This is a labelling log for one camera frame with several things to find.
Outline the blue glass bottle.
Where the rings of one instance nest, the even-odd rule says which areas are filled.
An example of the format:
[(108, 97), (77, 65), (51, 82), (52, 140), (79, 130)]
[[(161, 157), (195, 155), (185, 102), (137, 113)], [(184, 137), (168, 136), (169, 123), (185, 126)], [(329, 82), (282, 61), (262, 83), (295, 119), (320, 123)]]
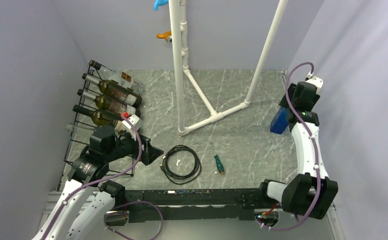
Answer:
[(288, 126), (289, 122), (287, 121), (287, 110), (281, 106), (270, 123), (269, 131), (271, 133), (281, 135)]

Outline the green handled screwdriver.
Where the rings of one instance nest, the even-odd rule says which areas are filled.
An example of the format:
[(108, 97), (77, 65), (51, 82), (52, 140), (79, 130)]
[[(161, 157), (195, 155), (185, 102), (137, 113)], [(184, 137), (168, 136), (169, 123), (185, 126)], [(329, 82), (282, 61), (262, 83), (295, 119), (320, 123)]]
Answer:
[(215, 164), (216, 164), (216, 168), (218, 170), (218, 172), (223, 175), (225, 173), (225, 169), (224, 169), (224, 166), (218, 156), (218, 154), (216, 153), (216, 150), (215, 150), (215, 147), (213, 145), (213, 143), (211, 142), (210, 143), (211, 147), (212, 147), (212, 150), (213, 150), (213, 153), (214, 153), (214, 160), (215, 160)]

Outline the orange hook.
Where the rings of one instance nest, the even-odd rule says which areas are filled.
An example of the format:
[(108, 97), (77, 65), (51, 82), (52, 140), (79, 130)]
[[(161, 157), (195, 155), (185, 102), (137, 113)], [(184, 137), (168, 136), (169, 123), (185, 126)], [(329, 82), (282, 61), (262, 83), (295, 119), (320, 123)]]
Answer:
[(167, 43), (172, 43), (172, 32), (171, 31), (167, 31), (167, 32), (164, 32), (164, 33), (158, 33), (156, 35), (156, 38), (157, 39), (165, 40)]

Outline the blue hook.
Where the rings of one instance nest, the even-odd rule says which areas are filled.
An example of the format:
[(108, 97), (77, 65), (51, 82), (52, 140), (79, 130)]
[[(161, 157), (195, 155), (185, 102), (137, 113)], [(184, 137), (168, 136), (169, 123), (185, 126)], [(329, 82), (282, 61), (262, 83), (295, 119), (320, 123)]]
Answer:
[(159, 7), (165, 6), (169, 3), (169, 0), (155, 0), (153, 3), (153, 10), (158, 11)]

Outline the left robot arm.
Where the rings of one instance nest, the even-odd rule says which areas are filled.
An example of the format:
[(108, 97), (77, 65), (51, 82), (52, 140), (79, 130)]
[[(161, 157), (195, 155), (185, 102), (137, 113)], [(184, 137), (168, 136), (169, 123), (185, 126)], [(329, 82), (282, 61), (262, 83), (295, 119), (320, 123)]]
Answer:
[(68, 173), (68, 180), (35, 240), (84, 240), (110, 210), (127, 203), (126, 189), (106, 177), (109, 163), (132, 157), (149, 165), (164, 151), (150, 139), (125, 133), (120, 139), (110, 125), (97, 127)]

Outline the dark green wine bottle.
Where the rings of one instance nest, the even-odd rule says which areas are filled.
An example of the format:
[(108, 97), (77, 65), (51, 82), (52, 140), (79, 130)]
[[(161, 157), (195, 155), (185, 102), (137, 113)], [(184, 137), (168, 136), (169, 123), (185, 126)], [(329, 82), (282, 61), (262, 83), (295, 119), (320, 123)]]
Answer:
[(135, 108), (139, 108), (142, 105), (143, 99), (139, 94), (128, 88), (120, 86), (113, 80), (99, 79), (87, 73), (83, 73), (81, 78), (97, 86), (100, 92), (104, 95), (112, 97), (126, 105), (130, 105)]

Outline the tall dark wine bottle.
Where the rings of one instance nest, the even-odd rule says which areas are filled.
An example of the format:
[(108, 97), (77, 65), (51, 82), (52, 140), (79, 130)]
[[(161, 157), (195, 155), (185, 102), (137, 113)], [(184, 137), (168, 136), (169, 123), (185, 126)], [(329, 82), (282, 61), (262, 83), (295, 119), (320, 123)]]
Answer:
[(115, 114), (113, 112), (109, 112), (107, 110), (102, 109), (96, 109), (96, 110), (90, 110), (88, 108), (74, 105), (72, 110), (78, 114), (81, 114), (83, 116), (86, 116), (91, 119), (91, 121), (95, 124), (95, 127), (91, 128), (85, 128), (87, 130), (94, 130), (97, 126), (107, 126), (110, 125), (112, 127), (116, 126), (117, 121), (122, 121), (122, 117), (118, 114)]

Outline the small clear glass bottle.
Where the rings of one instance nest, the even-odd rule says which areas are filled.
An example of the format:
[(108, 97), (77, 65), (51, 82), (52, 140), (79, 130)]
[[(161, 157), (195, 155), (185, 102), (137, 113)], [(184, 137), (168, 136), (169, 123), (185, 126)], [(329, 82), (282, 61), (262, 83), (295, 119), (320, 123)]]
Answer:
[(92, 133), (94, 131), (94, 128), (88, 127), (86, 125), (79, 125), (74, 123), (68, 123), (65, 129), (68, 132), (74, 133), (74, 134), (80, 134), (80, 133)]

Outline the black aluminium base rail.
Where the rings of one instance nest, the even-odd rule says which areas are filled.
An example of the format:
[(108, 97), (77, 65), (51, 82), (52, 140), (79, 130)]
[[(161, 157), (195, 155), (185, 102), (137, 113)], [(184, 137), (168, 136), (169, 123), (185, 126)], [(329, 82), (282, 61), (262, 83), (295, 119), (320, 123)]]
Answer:
[(120, 209), (130, 223), (172, 220), (236, 219), (253, 221), (282, 204), (265, 196), (257, 188), (126, 190)]

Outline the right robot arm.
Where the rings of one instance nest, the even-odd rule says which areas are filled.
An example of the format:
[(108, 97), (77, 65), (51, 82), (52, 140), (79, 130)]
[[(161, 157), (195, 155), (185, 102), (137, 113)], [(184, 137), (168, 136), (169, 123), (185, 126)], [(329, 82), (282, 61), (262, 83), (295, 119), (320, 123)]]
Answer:
[(338, 193), (338, 183), (329, 178), (319, 144), (319, 118), (312, 109), (320, 99), (323, 79), (291, 83), (271, 122), (286, 122), (295, 143), (297, 175), (290, 183), (264, 180), (257, 194), (258, 203), (269, 208), (280, 203), (285, 212), (321, 220)]

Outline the white PVC pipe frame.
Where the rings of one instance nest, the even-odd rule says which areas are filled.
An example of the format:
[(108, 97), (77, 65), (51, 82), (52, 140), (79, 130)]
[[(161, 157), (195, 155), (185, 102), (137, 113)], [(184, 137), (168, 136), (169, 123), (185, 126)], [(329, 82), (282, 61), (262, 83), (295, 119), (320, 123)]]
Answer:
[[(167, 3), (176, 87), (177, 131), (185, 136), (247, 109), (263, 70), (287, 69), (289, 57), (278, 56), (284, 46), (281, 27), (291, 0), (170, 0)], [(219, 109), (205, 93), (195, 70), (252, 70), (245, 96), (234, 106)], [(191, 84), (208, 116), (187, 125), (185, 82)]]

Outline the clear glass liquor bottle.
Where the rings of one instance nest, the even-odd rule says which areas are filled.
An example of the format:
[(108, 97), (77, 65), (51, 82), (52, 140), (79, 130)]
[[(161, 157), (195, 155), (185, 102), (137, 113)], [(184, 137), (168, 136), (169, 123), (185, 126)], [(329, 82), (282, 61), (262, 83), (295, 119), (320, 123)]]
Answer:
[(88, 65), (94, 68), (94, 76), (102, 80), (113, 80), (126, 89), (132, 90), (137, 94), (141, 93), (141, 83), (126, 72), (107, 67), (93, 59), (89, 61)]

